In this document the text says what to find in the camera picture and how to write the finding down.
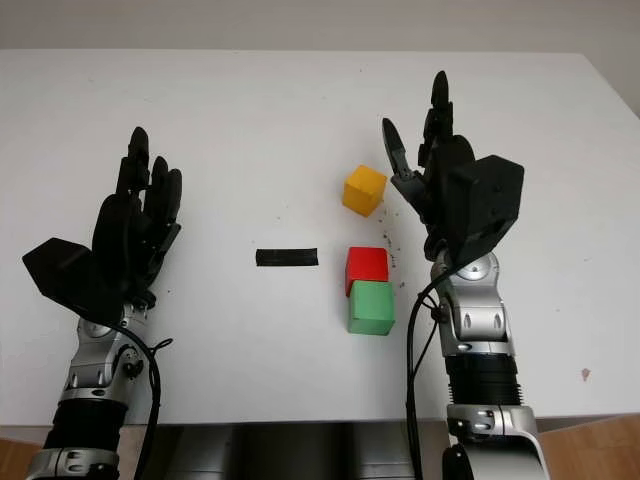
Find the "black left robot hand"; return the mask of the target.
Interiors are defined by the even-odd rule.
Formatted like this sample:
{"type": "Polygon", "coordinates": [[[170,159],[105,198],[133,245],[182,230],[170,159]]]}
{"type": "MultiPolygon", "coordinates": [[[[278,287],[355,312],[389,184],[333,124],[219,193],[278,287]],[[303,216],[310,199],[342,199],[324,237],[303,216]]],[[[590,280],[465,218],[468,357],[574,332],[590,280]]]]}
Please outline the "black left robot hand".
{"type": "Polygon", "coordinates": [[[150,287],[181,229],[177,216],[182,197],[181,171],[169,168],[161,156],[149,159],[148,134],[138,126],[92,238],[92,253],[107,286],[126,303],[147,309],[155,306],[150,287]]]}

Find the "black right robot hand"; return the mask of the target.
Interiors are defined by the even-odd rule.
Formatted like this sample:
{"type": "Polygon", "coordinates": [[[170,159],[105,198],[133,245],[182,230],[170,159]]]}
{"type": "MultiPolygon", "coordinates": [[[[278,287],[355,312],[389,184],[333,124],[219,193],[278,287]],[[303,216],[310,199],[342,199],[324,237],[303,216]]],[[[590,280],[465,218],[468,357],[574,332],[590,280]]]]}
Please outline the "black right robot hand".
{"type": "Polygon", "coordinates": [[[423,142],[418,149],[417,170],[409,167],[406,149],[394,123],[382,120],[385,150],[393,175],[391,183],[417,213],[427,231],[425,257],[433,261],[446,247],[445,190],[449,173],[474,160],[469,142],[453,133],[453,102],[446,73],[433,81],[431,108],[425,118],[423,142]]]}

